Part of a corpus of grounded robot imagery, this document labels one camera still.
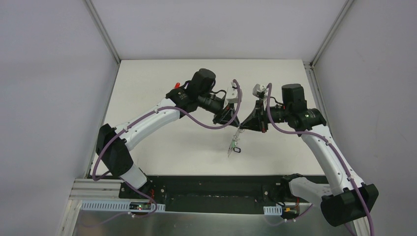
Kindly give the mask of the key with green tag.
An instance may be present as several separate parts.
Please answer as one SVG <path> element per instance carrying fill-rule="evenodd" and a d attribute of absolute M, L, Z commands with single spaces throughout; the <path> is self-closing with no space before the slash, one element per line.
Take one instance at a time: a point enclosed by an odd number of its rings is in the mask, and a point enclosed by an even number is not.
<path fill-rule="evenodd" d="M 235 142 L 235 140 L 232 140 L 232 141 L 231 141 L 231 144 L 230 144 L 230 146 L 229 146 L 229 149 L 230 149 L 230 150 L 233 150 L 233 148 L 234 148 L 234 147 L 236 147 L 236 142 Z"/>

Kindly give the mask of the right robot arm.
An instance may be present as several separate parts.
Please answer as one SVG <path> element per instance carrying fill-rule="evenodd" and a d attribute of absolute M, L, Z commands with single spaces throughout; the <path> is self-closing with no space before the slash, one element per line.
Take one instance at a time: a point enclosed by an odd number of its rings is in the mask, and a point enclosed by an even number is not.
<path fill-rule="evenodd" d="M 252 113 L 241 123 L 240 129 L 265 133 L 268 125 L 286 123 L 290 131 L 278 128 L 284 134 L 299 136 L 310 148 L 325 177 L 327 185 L 311 182 L 300 174 L 284 176 L 279 195 L 290 202 L 299 197 L 320 208 L 326 221 L 340 226 L 366 217 L 379 195 L 374 184 L 366 184 L 349 165 L 334 142 L 327 122 L 316 108 L 308 108 L 304 89 L 300 84 L 281 88 L 282 102 L 270 105 L 271 84 L 256 84 L 252 94 L 257 97 Z"/>

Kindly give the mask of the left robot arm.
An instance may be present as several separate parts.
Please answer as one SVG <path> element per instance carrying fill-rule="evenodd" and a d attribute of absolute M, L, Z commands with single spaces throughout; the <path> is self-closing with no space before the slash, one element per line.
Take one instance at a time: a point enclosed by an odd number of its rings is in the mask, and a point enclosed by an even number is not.
<path fill-rule="evenodd" d="M 201 127 L 217 130 L 227 126 L 239 126 L 238 111 L 242 91 L 237 80 L 219 98 L 213 91 L 216 75 L 205 68 L 199 69 L 191 80 L 177 83 L 165 97 L 145 114 L 112 127 L 100 127 L 95 147 L 98 155 L 92 177 L 99 180 L 95 172 L 103 162 L 108 172 L 131 186 L 138 199 L 149 195 L 150 186 L 146 174 L 134 164 L 130 151 L 144 138 L 171 122 L 184 116 Z"/>

